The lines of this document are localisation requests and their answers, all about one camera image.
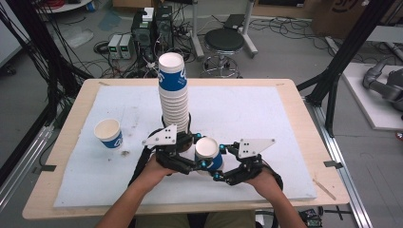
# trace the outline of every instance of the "wooden table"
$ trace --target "wooden table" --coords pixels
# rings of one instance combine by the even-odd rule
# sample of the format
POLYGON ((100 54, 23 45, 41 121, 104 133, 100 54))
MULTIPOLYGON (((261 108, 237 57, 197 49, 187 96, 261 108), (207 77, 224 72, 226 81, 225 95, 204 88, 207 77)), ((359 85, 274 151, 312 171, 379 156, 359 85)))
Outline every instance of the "wooden table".
MULTIPOLYGON (((100 86, 154 86, 157 79, 89 79, 86 80, 60 132, 47 164, 57 165, 54 172, 42 172, 23 211, 25 219, 57 219, 101 216, 108 207, 55 209, 55 201, 62 183, 69 156, 77 143, 86 117, 92 108, 100 86)), ((292 200, 294 206, 347 204, 349 195, 338 173, 323 162, 331 158, 317 133, 304 102, 293 81, 288 79, 188 79, 189 86, 275 86, 283 102, 302 157, 313 178, 317 198, 292 200)), ((266 200, 231 203, 198 203, 140 206, 138 214, 191 213, 270 208, 266 200)))

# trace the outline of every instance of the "person's arm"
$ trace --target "person's arm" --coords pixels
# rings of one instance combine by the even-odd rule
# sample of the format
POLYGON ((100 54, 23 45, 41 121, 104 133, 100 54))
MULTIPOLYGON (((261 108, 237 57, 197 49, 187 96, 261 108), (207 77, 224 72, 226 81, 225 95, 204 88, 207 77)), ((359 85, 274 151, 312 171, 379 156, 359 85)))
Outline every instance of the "person's arm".
POLYGON ((257 177, 246 182, 254 186, 256 191, 273 205, 281 228, 306 227, 269 170, 263 169, 257 177))
POLYGON ((160 166, 152 156, 142 174, 133 181, 119 199, 109 208, 96 225, 97 228, 127 228, 136 214, 143 197, 150 192, 166 175, 174 171, 160 166))

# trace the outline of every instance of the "black stool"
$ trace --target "black stool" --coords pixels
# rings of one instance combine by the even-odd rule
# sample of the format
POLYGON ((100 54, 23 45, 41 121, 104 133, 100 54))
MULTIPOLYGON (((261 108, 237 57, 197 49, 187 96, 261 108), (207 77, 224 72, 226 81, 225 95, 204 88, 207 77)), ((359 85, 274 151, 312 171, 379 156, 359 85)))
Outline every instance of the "black stool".
POLYGON ((208 57, 203 62, 203 73, 212 76, 227 78, 233 75, 240 77, 237 63, 228 57, 236 54, 243 48, 243 37, 237 31, 229 28, 219 28, 208 31, 204 36, 207 49, 217 55, 208 57))

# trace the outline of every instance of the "cardboard box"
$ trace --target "cardboard box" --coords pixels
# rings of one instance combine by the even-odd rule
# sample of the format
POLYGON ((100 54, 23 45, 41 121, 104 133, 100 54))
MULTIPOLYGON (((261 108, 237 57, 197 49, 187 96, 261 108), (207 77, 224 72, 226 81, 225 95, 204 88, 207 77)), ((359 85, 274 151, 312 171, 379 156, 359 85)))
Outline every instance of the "cardboard box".
POLYGON ((157 0, 113 0, 112 2, 113 7, 117 8, 151 8, 158 5, 157 0))
POLYGON ((317 36, 344 39, 366 7, 364 0, 321 1, 312 19, 312 31, 317 36))
POLYGON ((260 5, 303 7, 305 0, 259 0, 260 5))
POLYGON ((252 14, 256 16, 270 17, 293 17, 293 18, 313 18, 320 0, 305 0, 303 7, 284 7, 259 4, 259 1, 253 7, 252 14))

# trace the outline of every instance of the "gray floor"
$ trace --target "gray floor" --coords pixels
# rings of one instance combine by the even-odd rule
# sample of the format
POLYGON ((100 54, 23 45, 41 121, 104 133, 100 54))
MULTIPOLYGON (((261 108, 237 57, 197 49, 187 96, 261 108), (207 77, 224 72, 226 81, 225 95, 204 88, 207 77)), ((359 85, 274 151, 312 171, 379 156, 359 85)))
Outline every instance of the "gray floor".
MULTIPOLYGON (((130 12, 118 14, 128 18, 131 15, 130 12)), ((124 17, 116 20, 116 14, 111 13, 107 8, 99 9, 94 13, 86 12, 84 9, 60 13, 57 15, 57 20, 59 23, 70 23, 84 17, 86 18, 84 21, 71 24, 94 32, 94 38, 91 41, 74 49, 83 62, 100 59, 100 56, 92 51, 93 46, 97 42, 107 40, 114 32, 129 32, 131 26, 129 19, 124 17)), ((201 19, 199 28, 212 19, 201 19)), ((207 27, 218 26, 217 23, 211 23, 207 27)), ((318 75, 332 60, 326 45, 318 39, 315 39, 315 42, 312 39, 289 39, 274 33, 269 28, 262 30, 250 28, 249 34, 259 54, 254 59, 250 59, 247 50, 243 50, 234 56, 244 78, 289 78, 297 85, 318 75)), ((379 60, 391 56, 379 52, 372 44, 364 45, 359 53, 355 62, 360 62, 364 58, 366 63, 374 63, 372 58, 379 60)), ((0 97, 2 120, 0 164, 4 163, 6 157, 20 142, 47 103, 47 85, 37 73, 29 57, 20 53, 11 62, 17 69, 17 74, 9 76, 2 72, 0 76, 2 94, 0 97)), ((390 58, 390 64, 394 62, 401 65, 400 61, 390 58)), ((129 61, 121 62, 120 66, 127 64, 129 61)), ((202 72, 200 62, 189 63, 185 67, 189 78, 197 78, 202 72)), ((107 65, 99 63, 98 66, 91 65, 87 69, 95 77, 99 77, 102 71, 107 69, 107 65)), ((310 90, 311 88, 301 91, 301 95, 309 94, 310 90)), ((392 131, 371 129, 342 80, 340 80, 337 94, 335 134, 373 226, 402 227, 403 178, 400 173, 403 170, 403 143, 395 138, 392 131)), ((23 219, 21 212, 37 178, 38 175, 33 173, 29 173, 24 178, 0 214, 1 227, 88 227, 99 220, 98 217, 36 221, 23 219)), ((336 208, 325 207, 325 209, 335 210, 336 208)), ((347 205, 341 205, 340 210, 350 211, 347 205)), ((355 227, 354 218, 348 214, 343 215, 343 220, 338 214, 332 213, 325 213, 322 218, 324 227, 355 227)))

